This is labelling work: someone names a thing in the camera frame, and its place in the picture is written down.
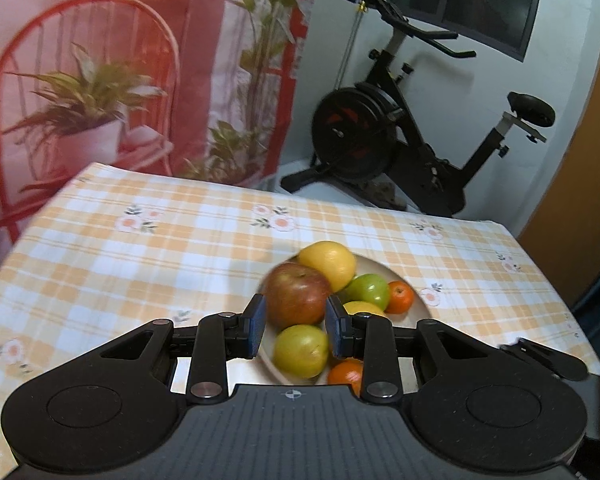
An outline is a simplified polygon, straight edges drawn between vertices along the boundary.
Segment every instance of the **exercise bike handlebar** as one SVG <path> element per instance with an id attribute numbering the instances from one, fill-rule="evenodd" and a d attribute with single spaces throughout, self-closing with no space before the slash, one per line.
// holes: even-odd
<path id="1" fill-rule="evenodd" d="M 375 7 L 384 22 L 387 22 L 394 28 L 397 28 L 407 36 L 412 38 L 418 38 L 424 41 L 430 46 L 438 49 L 443 54 L 458 59 L 475 57 L 475 50 L 467 50 L 464 52 L 455 52 L 450 48 L 447 48 L 436 40 L 456 40 L 458 38 L 457 32 L 451 32 L 450 30 L 422 30 L 421 28 L 414 27 L 409 23 L 409 20 L 404 17 L 400 9 L 392 4 L 389 0 L 365 0 L 368 5 Z"/>

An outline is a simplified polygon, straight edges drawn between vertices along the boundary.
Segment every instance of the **brown door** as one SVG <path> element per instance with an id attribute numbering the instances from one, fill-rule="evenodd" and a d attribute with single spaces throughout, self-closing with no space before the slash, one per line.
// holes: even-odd
<path id="1" fill-rule="evenodd" d="M 519 242 L 569 306 L 600 274 L 600 68 L 582 124 Z"/>

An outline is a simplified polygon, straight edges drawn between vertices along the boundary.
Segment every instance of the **plate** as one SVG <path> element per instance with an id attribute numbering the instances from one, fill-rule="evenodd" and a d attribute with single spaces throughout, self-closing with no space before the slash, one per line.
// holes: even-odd
<path id="1" fill-rule="evenodd" d="M 365 256 L 360 256 L 359 254 L 356 254 L 355 257 L 356 276 L 359 276 L 361 274 L 378 274 L 379 276 L 382 276 L 382 278 L 385 279 L 387 283 L 395 281 L 405 281 L 404 278 L 398 276 L 398 274 L 393 272 L 391 269 L 384 266 L 383 264 L 376 262 L 375 260 L 371 260 L 369 258 L 366 258 Z M 295 258 L 290 258 L 288 261 L 292 262 L 294 260 Z M 260 283 L 258 291 L 262 291 L 262 285 L 263 282 Z M 422 298 L 420 298 L 420 296 L 418 296 L 418 294 L 416 293 L 416 296 L 413 300 L 413 304 L 411 305 L 411 308 L 406 314 L 388 314 L 387 317 L 391 320 L 394 326 L 415 328 L 416 323 L 419 320 L 427 319 L 431 316 L 429 310 L 422 301 Z M 320 327 L 324 330 L 324 323 L 321 323 Z M 326 384 L 327 375 L 331 370 L 331 366 L 337 363 L 336 359 L 334 359 L 333 357 L 330 357 L 330 360 L 327 363 L 327 366 L 323 370 L 323 372 L 320 375 L 311 379 L 303 379 L 293 375 L 285 374 L 284 372 L 281 372 L 274 366 L 272 361 L 273 347 L 276 341 L 276 336 L 279 332 L 280 331 L 278 329 L 267 323 L 264 329 L 264 334 L 262 335 L 262 342 L 260 343 L 260 351 L 258 353 L 262 363 L 267 368 L 267 370 L 273 375 L 275 380 L 279 384 L 288 384 L 289 386 L 312 386 L 314 384 Z M 402 375 L 403 390 L 405 392 L 417 391 L 418 384 L 416 382 L 413 366 L 411 365 L 411 358 L 399 358 L 398 362 L 400 365 L 400 373 Z"/>

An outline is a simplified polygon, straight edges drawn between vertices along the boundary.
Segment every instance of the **table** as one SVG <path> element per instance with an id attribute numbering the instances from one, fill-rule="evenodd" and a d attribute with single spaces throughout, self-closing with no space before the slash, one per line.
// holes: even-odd
<path id="1" fill-rule="evenodd" d="M 241 312 L 271 267 L 326 239 L 403 276 L 431 317 L 494 346 L 524 336 L 600 374 L 565 304 L 499 224 L 93 164 L 37 214 L 0 270 L 0 410 L 24 381 L 149 320 L 186 326 Z M 229 375 L 270 381 L 257 362 L 232 362 Z M 0 477 L 14 464 L 0 431 Z"/>

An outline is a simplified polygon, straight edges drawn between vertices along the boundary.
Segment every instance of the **tablecloth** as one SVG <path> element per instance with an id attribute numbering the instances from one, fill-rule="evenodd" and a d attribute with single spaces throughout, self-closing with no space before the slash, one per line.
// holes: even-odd
<path id="1" fill-rule="evenodd" d="M 494 346 L 525 336 L 600 374 L 565 304 L 499 224 L 94 164 L 38 213 L 0 270 L 0 410 L 24 381 L 149 320 L 241 312 L 269 269 L 318 240 L 403 276 L 431 317 Z M 0 476 L 14 464 L 0 431 Z"/>

